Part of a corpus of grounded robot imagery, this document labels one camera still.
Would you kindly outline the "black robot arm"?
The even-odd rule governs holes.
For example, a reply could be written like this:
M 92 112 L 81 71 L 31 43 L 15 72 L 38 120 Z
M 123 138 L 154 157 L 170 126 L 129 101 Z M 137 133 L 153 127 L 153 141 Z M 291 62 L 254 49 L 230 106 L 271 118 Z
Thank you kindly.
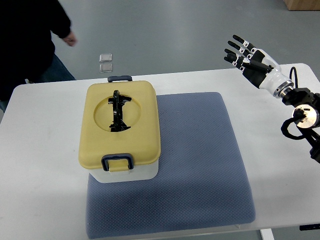
M 311 145 L 310 157 L 316 162 L 320 161 L 320 135 L 315 131 L 320 126 L 320 94 L 313 93 L 308 88 L 298 87 L 297 69 L 292 67 L 289 73 L 294 77 L 293 88 L 289 88 L 283 94 L 282 102 L 292 105 L 294 110 L 292 117 L 285 120 L 281 126 L 282 134 L 292 140 L 305 139 Z M 293 135 L 288 127 L 294 123 L 301 135 Z

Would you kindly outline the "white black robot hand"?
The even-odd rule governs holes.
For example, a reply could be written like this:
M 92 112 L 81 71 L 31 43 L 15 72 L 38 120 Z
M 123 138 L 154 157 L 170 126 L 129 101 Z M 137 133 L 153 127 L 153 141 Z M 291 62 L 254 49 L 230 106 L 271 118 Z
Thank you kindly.
M 228 41 L 228 44 L 236 52 L 226 48 L 224 60 L 239 69 L 253 86 L 267 90 L 275 98 L 283 98 L 294 89 L 293 81 L 283 75 L 280 65 L 270 55 L 237 35 L 232 37 L 237 42 Z

